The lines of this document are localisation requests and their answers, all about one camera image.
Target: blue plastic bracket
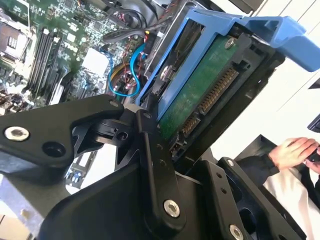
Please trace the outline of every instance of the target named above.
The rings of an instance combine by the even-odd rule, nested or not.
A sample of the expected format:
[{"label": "blue plastic bracket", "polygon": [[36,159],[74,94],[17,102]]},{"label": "blue plastic bracket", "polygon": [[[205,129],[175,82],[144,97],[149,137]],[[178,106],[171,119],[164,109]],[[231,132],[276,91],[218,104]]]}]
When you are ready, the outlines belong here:
[{"label": "blue plastic bracket", "polygon": [[216,36],[218,34],[226,36],[235,23],[243,25],[260,39],[268,43],[272,48],[287,56],[307,71],[314,72],[320,68],[320,48],[304,35],[306,30],[291,17],[243,17],[206,9],[191,8],[175,36],[172,38],[167,51],[164,53],[148,82],[139,94],[136,100],[137,105],[140,104],[141,97],[154,80],[188,20],[202,24],[204,29],[197,43],[189,53],[188,58],[162,95],[158,106],[158,120],[161,119],[181,88],[185,85]]}]

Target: person's hand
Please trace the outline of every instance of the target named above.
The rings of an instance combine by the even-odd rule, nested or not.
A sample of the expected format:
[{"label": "person's hand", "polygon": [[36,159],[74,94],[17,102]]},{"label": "person's hand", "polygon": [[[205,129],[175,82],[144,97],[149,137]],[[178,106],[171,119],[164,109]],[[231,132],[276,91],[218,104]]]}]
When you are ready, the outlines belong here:
[{"label": "person's hand", "polygon": [[289,138],[268,156],[279,170],[284,170],[303,163],[318,147],[319,144],[314,139]]},{"label": "person's hand", "polygon": [[[320,147],[318,147],[318,150],[316,152],[320,155]],[[305,161],[305,165],[320,175],[320,162],[311,162],[307,160]]]}]

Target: white wall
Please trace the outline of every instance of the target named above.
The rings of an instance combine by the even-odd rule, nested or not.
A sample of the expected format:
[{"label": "white wall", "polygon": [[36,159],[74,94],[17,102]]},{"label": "white wall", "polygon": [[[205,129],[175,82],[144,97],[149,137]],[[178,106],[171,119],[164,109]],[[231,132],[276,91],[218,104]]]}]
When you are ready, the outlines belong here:
[{"label": "white wall", "polygon": [[[320,0],[265,0],[254,16],[291,16],[303,25],[320,46]],[[320,78],[286,59],[269,84],[227,131],[212,145],[213,155],[235,158],[259,134],[280,144],[290,137],[313,137],[307,130],[320,113],[319,90],[306,90]]]}]

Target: white shirt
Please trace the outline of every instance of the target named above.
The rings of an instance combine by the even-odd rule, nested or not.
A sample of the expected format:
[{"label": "white shirt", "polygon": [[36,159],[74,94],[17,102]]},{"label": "white shirt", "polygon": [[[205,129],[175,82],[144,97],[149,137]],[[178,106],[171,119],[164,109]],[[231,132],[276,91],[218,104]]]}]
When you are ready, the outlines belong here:
[{"label": "white shirt", "polygon": [[[319,175],[310,169],[310,178],[314,185],[318,177]],[[306,234],[307,240],[320,240],[320,210],[309,198],[297,169],[282,170],[270,176],[264,187],[290,213]]]}]

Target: metal screw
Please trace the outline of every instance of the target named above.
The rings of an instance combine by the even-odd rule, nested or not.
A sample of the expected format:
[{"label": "metal screw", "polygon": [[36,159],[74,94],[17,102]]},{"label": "metal screw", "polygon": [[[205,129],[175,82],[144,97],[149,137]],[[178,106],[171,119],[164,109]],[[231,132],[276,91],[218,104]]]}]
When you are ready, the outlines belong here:
[{"label": "metal screw", "polygon": [[231,224],[229,227],[231,235],[234,237],[236,240],[244,240],[244,235],[240,231],[240,229],[236,226]]},{"label": "metal screw", "polygon": [[224,48],[225,49],[230,49],[234,44],[235,44],[235,39],[233,37],[229,38],[228,41],[226,41]]},{"label": "metal screw", "polygon": [[175,201],[173,200],[166,200],[164,203],[163,203],[163,207],[164,207],[164,210],[165,212],[173,217],[173,218],[177,218],[179,217],[180,215],[180,208],[178,206],[178,204],[176,204]]},{"label": "metal screw", "polygon": [[233,166],[235,165],[234,162],[231,161],[231,160],[228,160],[227,162],[228,162],[228,164],[229,164],[231,167],[233,167]]},{"label": "metal screw", "polygon": [[152,118],[152,116],[151,116],[150,113],[148,113],[148,112],[144,112],[143,115],[144,115],[146,118],[148,118],[148,119],[151,119],[151,118]]},{"label": "metal screw", "polygon": [[114,107],[119,107],[119,104],[116,101],[110,100],[110,104]]},{"label": "metal screw", "polygon": [[159,143],[156,144],[156,148],[157,148],[157,149],[160,149],[160,150],[163,150],[163,149],[164,149],[164,147],[163,147],[161,144],[159,144]]},{"label": "metal screw", "polygon": [[20,211],[20,215],[21,215],[21,217],[23,217],[25,220],[27,220],[27,219],[30,217],[30,213],[29,213],[27,210],[25,210],[25,209],[22,209],[22,210]]},{"label": "metal screw", "polygon": [[30,132],[20,126],[11,126],[4,131],[4,136],[11,141],[22,142],[30,136]]}]

